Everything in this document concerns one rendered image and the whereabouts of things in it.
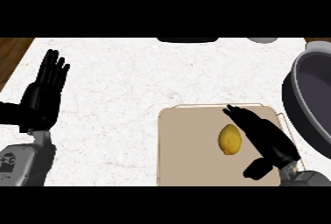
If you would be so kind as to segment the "beige tray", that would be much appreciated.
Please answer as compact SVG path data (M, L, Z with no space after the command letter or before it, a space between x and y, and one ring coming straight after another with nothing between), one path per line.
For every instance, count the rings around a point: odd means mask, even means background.
M233 121L221 104L186 104L165 108L158 117L159 186L279 186L279 169L252 180L243 170L261 156L248 139L239 152L224 155L218 135Z

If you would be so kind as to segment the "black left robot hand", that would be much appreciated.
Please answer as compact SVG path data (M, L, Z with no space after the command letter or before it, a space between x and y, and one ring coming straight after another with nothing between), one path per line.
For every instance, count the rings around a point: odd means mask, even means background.
M60 93L66 82L69 64L48 49L35 81L26 86L17 104L0 101L0 125L16 125L20 133L50 130L57 122Z

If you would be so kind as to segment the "yellow lemon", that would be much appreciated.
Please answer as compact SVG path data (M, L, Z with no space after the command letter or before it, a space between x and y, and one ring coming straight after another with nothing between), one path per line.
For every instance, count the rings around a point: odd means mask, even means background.
M218 135L218 147L224 155L233 155L237 153L242 145L242 138L237 128L227 124Z

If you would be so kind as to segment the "grey round object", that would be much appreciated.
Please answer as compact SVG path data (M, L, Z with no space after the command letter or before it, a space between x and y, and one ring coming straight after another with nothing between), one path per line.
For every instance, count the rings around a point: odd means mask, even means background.
M273 43L277 38L248 38L254 43L258 43L258 44L268 44L268 43Z

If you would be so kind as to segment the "black flat object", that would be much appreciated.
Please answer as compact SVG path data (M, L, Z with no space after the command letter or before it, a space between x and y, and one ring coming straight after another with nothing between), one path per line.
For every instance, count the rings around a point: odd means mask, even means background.
M209 43L214 42L218 38L156 38L159 42L167 43Z

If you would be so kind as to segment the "dark grey pot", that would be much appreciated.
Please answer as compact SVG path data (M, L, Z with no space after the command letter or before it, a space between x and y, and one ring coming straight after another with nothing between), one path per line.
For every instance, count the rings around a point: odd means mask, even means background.
M311 41L282 84L283 109L300 136L331 159L331 43Z

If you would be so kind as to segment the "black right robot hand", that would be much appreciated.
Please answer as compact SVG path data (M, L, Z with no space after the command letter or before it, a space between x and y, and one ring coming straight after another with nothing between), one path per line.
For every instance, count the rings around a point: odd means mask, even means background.
M280 180L289 181L295 176L295 162L301 158L289 137L277 126L251 110L227 105L221 111L240 128L261 155L245 168L242 176L260 180L276 167Z

